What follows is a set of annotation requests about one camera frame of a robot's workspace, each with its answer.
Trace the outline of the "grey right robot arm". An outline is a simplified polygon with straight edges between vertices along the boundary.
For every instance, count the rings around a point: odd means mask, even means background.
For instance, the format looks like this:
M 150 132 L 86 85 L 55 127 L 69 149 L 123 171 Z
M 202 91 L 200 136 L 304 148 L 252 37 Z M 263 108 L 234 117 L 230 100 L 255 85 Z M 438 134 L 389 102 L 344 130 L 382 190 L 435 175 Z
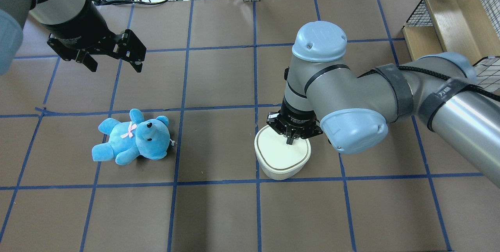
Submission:
M 466 57 L 444 52 L 355 76 L 347 43 L 331 22 L 298 30 L 281 109 L 266 121 L 287 144 L 324 133 L 340 154 L 357 154 L 384 140 L 389 123 L 416 116 L 499 185 L 499 96 L 478 85 Z

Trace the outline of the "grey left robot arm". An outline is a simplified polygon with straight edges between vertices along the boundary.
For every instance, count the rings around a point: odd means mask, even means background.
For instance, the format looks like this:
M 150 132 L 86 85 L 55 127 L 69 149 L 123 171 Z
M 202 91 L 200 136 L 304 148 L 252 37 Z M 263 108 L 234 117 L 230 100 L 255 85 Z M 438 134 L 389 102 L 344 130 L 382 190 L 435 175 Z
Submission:
M 113 33 L 95 0 L 1 0 L 1 74 L 5 74 L 23 42 L 28 16 L 34 17 L 50 33 L 48 45 L 64 61 L 76 61 L 95 72 L 93 55 L 107 55 L 142 71 L 146 47 L 126 29 Z

